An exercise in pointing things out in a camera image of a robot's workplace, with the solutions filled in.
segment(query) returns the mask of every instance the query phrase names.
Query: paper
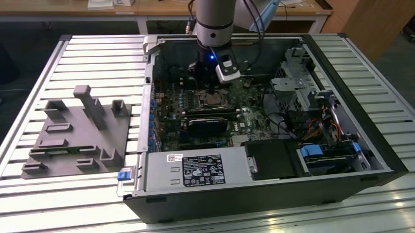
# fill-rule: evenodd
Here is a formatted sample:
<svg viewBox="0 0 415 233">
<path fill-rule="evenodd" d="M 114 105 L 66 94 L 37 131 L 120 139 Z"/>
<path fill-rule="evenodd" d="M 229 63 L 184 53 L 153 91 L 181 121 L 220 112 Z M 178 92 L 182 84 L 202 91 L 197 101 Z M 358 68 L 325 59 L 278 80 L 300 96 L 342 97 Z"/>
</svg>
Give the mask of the paper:
<svg viewBox="0 0 415 233">
<path fill-rule="evenodd" d="M 289 4 L 296 4 L 296 3 L 301 3 L 301 2 L 304 2 L 304 0 L 280 0 L 280 6 L 281 5 L 289 5 Z"/>
</svg>

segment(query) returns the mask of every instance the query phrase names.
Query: blue latch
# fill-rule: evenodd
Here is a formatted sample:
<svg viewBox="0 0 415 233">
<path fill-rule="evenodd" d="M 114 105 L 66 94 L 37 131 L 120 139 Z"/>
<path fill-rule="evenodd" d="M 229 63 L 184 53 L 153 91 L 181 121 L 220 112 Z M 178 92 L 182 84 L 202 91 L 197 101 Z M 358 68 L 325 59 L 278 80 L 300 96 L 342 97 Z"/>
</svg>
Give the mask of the blue latch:
<svg viewBox="0 0 415 233">
<path fill-rule="evenodd" d="M 361 151 L 360 146 L 356 142 L 352 143 L 352 148 L 354 149 L 356 153 Z"/>
<path fill-rule="evenodd" d="M 318 145 L 305 145 L 300 149 L 300 154 L 302 157 L 322 155 L 322 151 Z"/>
<path fill-rule="evenodd" d="M 130 171 L 120 171 L 117 173 L 117 181 L 128 181 L 130 180 Z"/>
</svg>

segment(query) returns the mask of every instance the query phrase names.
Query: barcode sticker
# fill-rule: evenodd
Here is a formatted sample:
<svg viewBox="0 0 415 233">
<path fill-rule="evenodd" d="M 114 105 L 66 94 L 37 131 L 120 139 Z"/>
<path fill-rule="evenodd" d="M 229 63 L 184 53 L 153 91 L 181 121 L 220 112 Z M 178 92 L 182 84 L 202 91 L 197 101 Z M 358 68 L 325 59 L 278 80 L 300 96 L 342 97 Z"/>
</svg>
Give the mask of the barcode sticker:
<svg viewBox="0 0 415 233">
<path fill-rule="evenodd" d="M 181 162 L 182 154 L 168 154 L 166 161 L 168 162 Z"/>
</svg>

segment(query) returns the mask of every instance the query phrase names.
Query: wooden table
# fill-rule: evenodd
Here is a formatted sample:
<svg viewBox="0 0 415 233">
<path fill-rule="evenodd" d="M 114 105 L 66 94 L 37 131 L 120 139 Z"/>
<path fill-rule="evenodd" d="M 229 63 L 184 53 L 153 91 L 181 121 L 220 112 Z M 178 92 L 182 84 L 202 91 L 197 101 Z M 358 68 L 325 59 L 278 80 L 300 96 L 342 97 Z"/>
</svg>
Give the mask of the wooden table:
<svg viewBox="0 0 415 233">
<path fill-rule="evenodd" d="M 188 20 L 188 0 L 136 0 L 128 6 L 110 10 L 88 11 L 86 0 L 0 0 L 0 21 L 134 21 L 138 32 L 148 34 L 150 20 Z M 278 8 L 272 20 L 312 21 L 309 33 L 318 33 L 330 10 L 324 10 L 314 0 Z"/>
<path fill-rule="evenodd" d="M 137 15 L 140 18 L 140 32 L 148 34 L 146 21 L 153 20 L 188 20 L 188 0 L 140 0 Z M 278 7 L 272 20 L 312 21 L 309 33 L 320 33 L 326 16 L 332 10 L 324 10 L 314 0 L 305 0 L 302 4 L 292 4 L 294 8 Z"/>
</svg>

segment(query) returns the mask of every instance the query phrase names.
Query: motherboard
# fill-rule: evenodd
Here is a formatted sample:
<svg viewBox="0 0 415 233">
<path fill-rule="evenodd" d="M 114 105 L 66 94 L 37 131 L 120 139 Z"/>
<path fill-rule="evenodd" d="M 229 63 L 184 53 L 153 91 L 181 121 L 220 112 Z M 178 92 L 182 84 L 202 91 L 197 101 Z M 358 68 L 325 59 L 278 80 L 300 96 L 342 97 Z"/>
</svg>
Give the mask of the motherboard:
<svg viewBox="0 0 415 233">
<path fill-rule="evenodd" d="M 238 79 L 208 90 L 192 77 L 164 82 L 154 82 L 161 151 L 233 147 L 272 138 L 261 84 Z"/>
</svg>

